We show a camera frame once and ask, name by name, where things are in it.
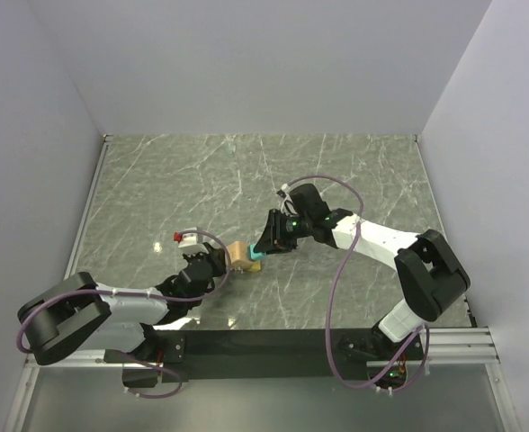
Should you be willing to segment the teal plug adapter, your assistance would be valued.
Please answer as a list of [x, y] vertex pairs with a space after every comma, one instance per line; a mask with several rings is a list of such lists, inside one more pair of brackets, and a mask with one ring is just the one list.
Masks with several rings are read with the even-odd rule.
[[264, 252], [257, 252], [256, 251], [256, 244], [251, 244], [248, 247], [248, 257], [251, 261], [257, 262], [262, 260], [264, 257], [266, 257], [266, 253]]

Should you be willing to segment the black base bar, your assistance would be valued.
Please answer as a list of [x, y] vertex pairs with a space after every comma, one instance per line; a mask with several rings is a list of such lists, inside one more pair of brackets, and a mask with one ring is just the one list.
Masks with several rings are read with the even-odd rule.
[[[370, 362], [388, 363], [401, 342], [392, 342], [375, 328], [331, 331], [333, 360], [346, 380], [372, 375]], [[122, 369], [129, 389], [152, 389], [179, 380], [308, 378], [331, 376], [325, 330], [160, 330], [132, 355], [140, 361], [177, 373], [141, 366]]]

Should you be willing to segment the yellow plug adapter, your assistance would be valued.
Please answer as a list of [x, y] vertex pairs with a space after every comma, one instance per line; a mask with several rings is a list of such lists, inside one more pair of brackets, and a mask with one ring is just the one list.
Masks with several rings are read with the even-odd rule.
[[258, 273], [261, 270], [262, 266], [260, 261], [253, 262], [252, 265], [246, 269], [246, 271], [249, 273]]

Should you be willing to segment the peach cube socket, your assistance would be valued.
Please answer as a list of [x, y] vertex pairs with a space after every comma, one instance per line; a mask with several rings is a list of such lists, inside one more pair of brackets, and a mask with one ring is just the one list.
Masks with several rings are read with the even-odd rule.
[[249, 246], [243, 241], [235, 241], [227, 246], [230, 265], [235, 271], [247, 271], [251, 268], [253, 261], [249, 256]]

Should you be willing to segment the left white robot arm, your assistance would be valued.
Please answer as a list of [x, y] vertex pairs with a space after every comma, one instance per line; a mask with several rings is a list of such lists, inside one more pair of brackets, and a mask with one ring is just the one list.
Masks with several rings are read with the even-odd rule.
[[119, 350], [147, 361], [159, 345], [153, 328], [185, 317], [227, 274], [227, 253], [209, 243], [184, 259], [184, 269], [148, 289], [112, 288], [87, 272], [71, 275], [18, 310], [18, 348], [39, 365], [92, 349]]

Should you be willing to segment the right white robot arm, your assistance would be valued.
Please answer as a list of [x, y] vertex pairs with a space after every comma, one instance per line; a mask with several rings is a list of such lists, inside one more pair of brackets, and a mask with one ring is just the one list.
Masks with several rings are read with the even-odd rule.
[[346, 209], [331, 210], [313, 184], [285, 189], [280, 195], [289, 201], [289, 209], [269, 211], [263, 234], [249, 247], [251, 259], [289, 253], [299, 239], [312, 238], [370, 257], [397, 272], [403, 299], [375, 325], [371, 339], [372, 351], [380, 358], [394, 357], [412, 330], [438, 320], [471, 286], [459, 259], [437, 230], [400, 231]]

